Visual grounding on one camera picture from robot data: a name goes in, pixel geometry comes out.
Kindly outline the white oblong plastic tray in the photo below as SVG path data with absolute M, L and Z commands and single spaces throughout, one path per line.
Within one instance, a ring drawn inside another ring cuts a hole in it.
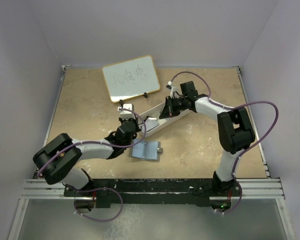
M 170 117 L 170 118 L 164 118 L 164 119 L 159 119 L 160 113 L 163 110 L 165 105 L 165 102 L 162 102 L 149 110 L 143 112 L 140 114 L 142 119 L 146 121 L 149 118 L 152 119 L 157 119 L 159 125 L 156 128 L 153 128 L 150 131 L 144 131 L 143 124 L 140 122 L 139 127 L 141 128 L 141 131 L 138 133 L 141 137 L 145 136 L 150 137 L 151 135 L 157 133 L 158 131 L 162 130 L 163 128 L 169 126 L 170 124 L 176 122 L 177 120 L 181 119 L 182 117 L 188 115 L 191 111 L 190 110 L 182 110 L 178 116 Z

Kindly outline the grey card holder wallet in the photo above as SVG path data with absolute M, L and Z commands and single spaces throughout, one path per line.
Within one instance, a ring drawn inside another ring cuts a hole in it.
M 163 149 L 159 141 L 145 141 L 134 145 L 129 150 L 129 157 L 142 161 L 159 162 Z

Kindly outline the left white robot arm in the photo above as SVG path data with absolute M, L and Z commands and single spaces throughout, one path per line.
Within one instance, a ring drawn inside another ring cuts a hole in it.
M 119 121 L 117 130 L 97 141 L 79 141 L 67 133 L 59 134 L 33 156 L 38 174 L 49 185 L 62 183 L 74 187 L 81 196 L 88 196 L 94 181 L 86 170 L 75 165 L 82 160 L 117 158 L 133 145 L 141 131 L 135 117 L 119 118 Z

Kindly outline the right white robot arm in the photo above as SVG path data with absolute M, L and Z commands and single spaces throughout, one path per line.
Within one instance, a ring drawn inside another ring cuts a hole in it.
M 217 122 L 218 137 L 223 148 L 220 164 L 214 173 L 216 181 L 212 190 L 218 196 L 230 190 L 230 181 L 235 178 L 236 163 L 240 154 L 247 150 L 256 139 L 249 115 L 244 107 L 233 109 L 213 101 L 206 94 L 199 94 L 193 81 L 180 84 L 181 94 L 171 81 L 167 89 L 170 95 L 165 98 L 159 118 L 174 118 L 185 110 L 203 114 Z

